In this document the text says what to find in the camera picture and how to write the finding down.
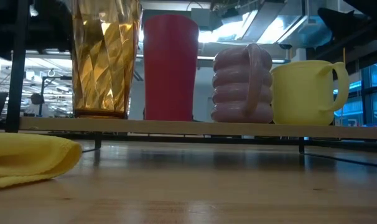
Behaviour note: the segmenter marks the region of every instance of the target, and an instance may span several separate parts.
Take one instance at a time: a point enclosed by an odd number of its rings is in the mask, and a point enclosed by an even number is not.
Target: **amber glass tumbler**
[[[73,0],[75,116],[127,118],[142,7],[138,0]]]

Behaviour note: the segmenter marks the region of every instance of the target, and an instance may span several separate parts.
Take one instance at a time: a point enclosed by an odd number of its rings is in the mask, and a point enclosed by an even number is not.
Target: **red cup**
[[[192,120],[198,35],[198,25],[184,16],[159,15],[144,24],[146,120]]]

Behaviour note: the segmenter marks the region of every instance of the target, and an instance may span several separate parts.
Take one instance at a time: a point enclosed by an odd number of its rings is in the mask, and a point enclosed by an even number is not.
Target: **mug handle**
[[[244,106],[244,114],[250,115],[258,105],[262,84],[262,51],[258,44],[249,44],[245,47],[249,55],[249,87]]]
[[[336,111],[342,108],[349,96],[349,74],[346,71],[346,66],[343,62],[337,62],[335,64],[326,65],[319,71],[319,75],[326,75],[332,70],[335,70],[338,77],[338,95],[332,106],[321,111]]]

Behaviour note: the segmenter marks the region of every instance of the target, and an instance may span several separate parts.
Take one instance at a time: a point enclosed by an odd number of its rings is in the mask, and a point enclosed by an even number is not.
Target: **yellow cloth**
[[[0,133],[0,188],[64,174],[81,152],[81,145],[68,139]]]

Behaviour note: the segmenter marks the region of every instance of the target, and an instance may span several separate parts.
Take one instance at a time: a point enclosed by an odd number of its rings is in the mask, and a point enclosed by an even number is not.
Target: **yellow mug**
[[[338,76],[335,101],[332,70]],[[271,75],[276,124],[329,125],[333,112],[342,108],[348,99],[349,76],[342,62],[292,62],[271,70]]]

